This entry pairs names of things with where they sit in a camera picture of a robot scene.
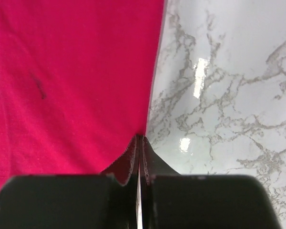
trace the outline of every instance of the marble surface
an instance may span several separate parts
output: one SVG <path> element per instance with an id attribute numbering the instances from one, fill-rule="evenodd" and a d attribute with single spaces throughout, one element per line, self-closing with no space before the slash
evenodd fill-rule
<path id="1" fill-rule="evenodd" d="M 286 229 L 286 0 L 169 0 L 148 138 L 183 174 L 248 174 Z"/>

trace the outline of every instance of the black plastic part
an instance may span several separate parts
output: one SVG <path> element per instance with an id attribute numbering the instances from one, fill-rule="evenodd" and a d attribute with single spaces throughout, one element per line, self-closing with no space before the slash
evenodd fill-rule
<path id="1" fill-rule="evenodd" d="M 154 176 L 153 229 L 280 229 L 261 184 L 249 176 Z"/>
<path id="2" fill-rule="evenodd" d="M 181 176 L 136 135 L 100 175 L 24 176 L 0 192 L 0 229 L 135 229 L 140 165 L 144 229 L 279 229 L 249 176 Z"/>
<path id="3" fill-rule="evenodd" d="M 101 175 L 11 179 L 0 192 L 0 229 L 137 228 L 136 143 Z"/>
<path id="4" fill-rule="evenodd" d="M 140 180 L 141 180 L 141 202 L 142 222 L 144 228 L 151 228 L 153 219 L 153 199 L 151 198 L 151 179 L 155 175 L 180 174 L 164 162 L 153 150 L 145 136 L 140 137 Z"/>

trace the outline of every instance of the red fabric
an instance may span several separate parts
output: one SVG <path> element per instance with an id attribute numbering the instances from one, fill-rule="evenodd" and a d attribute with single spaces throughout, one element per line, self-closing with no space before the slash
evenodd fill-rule
<path id="1" fill-rule="evenodd" d="M 144 134 L 163 0 L 0 0 L 0 186 L 90 174 Z"/>

